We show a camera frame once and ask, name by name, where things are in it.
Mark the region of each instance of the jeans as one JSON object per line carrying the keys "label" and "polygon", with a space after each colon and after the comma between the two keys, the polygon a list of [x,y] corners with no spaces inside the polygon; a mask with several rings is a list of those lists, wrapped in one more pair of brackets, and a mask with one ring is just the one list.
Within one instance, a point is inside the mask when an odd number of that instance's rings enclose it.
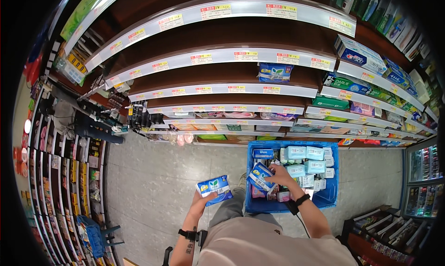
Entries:
{"label": "jeans", "polygon": [[271,214],[245,214],[242,213],[244,206],[244,199],[246,198],[246,191],[243,188],[235,188],[232,190],[233,197],[222,202],[221,206],[216,211],[213,219],[209,223],[209,228],[215,225],[233,219],[236,217],[250,217],[259,219],[271,224],[275,224],[283,229],[281,225],[275,220]]}
{"label": "jeans", "polygon": [[86,116],[81,112],[76,112],[76,120],[74,124],[74,132],[76,135],[82,137],[92,137],[95,139],[101,139],[110,143],[122,144],[124,138],[116,135],[111,135],[111,128],[107,125],[94,121],[91,117]]}

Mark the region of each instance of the person in jeans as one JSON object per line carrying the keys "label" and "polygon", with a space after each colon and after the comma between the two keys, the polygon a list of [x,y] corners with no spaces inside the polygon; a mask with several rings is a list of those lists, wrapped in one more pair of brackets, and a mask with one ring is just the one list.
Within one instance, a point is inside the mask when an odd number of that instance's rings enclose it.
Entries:
{"label": "person in jeans", "polygon": [[[271,214],[242,213],[246,195],[246,174],[233,198],[223,201],[209,223],[209,232],[199,255],[198,265],[357,265],[347,249],[331,233],[324,214],[307,197],[298,183],[280,165],[269,167],[275,175],[268,182],[287,186],[294,199],[303,197],[298,206],[311,238],[283,235],[281,225]],[[198,191],[182,225],[184,231],[196,231],[206,203],[216,193],[202,198]],[[171,266],[191,266],[195,241],[180,235],[173,250]]]}

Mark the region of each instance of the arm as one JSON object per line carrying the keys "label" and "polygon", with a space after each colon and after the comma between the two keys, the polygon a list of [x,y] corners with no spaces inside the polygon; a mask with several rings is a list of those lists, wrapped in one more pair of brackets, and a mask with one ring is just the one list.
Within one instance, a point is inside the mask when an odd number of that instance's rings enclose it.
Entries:
{"label": "arm", "polygon": [[[299,199],[304,195],[304,191],[283,166],[271,164],[270,169],[275,170],[275,175],[266,177],[264,180],[287,186],[294,199]],[[311,200],[304,201],[298,206],[298,209],[312,238],[321,238],[324,235],[332,234],[326,217]]]}
{"label": "arm", "polygon": [[[209,200],[214,199],[218,194],[211,193],[210,195],[202,198],[198,191],[195,191],[193,196],[192,205],[187,213],[186,219],[182,224],[182,230],[184,231],[197,231],[197,223],[203,215],[206,203]],[[175,248],[171,255],[171,266],[191,266],[193,263],[195,241],[187,240],[184,236],[180,235],[176,242]]]}

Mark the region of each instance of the hand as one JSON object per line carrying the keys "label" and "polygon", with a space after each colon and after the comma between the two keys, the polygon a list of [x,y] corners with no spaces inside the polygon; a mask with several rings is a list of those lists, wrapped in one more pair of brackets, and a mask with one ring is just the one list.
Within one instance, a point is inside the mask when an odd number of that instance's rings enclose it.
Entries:
{"label": "hand", "polygon": [[195,194],[193,196],[192,205],[190,206],[188,216],[192,217],[195,220],[199,220],[204,212],[204,208],[206,207],[206,203],[215,197],[217,197],[218,194],[216,192],[213,192],[209,194],[206,197],[202,197],[201,194],[198,191],[195,191]]}
{"label": "hand", "polygon": [[282,186],[298,186],[298,183],[289,175],[287,170],[282,165],[271,164],[269,169],[275,172],[274,176],[265,177],[264,180],[271,183],[277,183]]}

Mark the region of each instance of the gray floor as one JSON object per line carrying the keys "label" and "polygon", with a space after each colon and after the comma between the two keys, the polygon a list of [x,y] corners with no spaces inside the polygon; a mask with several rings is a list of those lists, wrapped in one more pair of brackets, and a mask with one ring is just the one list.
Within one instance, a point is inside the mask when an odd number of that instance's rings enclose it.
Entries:
{"label": "gray floor", "polygon": [[[334,235],[343,221],[381,204],[399,206],[402,183],[401,150],[340,151],[337,206],[323,209]],[[164,250],[174,246],[190,207],[197,181],[228,174],[237,184],[246,170],[247,149],[150,142],[126,136],[110,145],[106,167],[106,209],[111,225],[120,225],[115,247],[122,265],[128,258],[140,266],[161,265]],[[198,229],[206,229],[218,205],[207,207]],[[290,213],[274,214],[285,235],[306,237]],[[198,252],[195,252],[195,263]]]}

